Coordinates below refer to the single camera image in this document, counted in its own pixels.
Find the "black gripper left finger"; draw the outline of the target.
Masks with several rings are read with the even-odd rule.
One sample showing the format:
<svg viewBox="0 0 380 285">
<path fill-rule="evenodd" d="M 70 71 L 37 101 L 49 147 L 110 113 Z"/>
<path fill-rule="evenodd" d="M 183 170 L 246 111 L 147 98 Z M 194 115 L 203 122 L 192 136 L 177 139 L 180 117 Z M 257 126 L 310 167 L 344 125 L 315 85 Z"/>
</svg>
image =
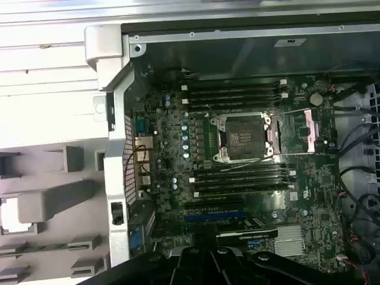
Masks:
<svg viewBox="0 0 380 285">
<path fill-rule="evenodd" d="M 81 284 L 202 284 L 206 256 L 215 248 L 214 234 L 201 230 L 192 246 L 175 250 L 170 258 L 157 251 L 144 253 Z"/>
</svg>

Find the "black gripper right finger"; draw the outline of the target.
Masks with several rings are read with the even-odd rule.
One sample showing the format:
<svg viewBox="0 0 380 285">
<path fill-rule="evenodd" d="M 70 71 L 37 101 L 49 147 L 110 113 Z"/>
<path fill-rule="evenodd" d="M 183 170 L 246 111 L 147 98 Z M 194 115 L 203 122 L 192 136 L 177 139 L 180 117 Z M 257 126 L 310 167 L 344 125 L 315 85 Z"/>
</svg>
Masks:
<svg viewBox="0 0 380 285">
<path fill-rule="evenodd" d="M 226 284 L 358 284 L 347 272 L 327 274 L 273 252 L 259 251 L 249 257 L 233 245 L 239 240 L 269 239 L 277 230 L 219 233 L 213 231 L 212 259 Z"/>
</svg>

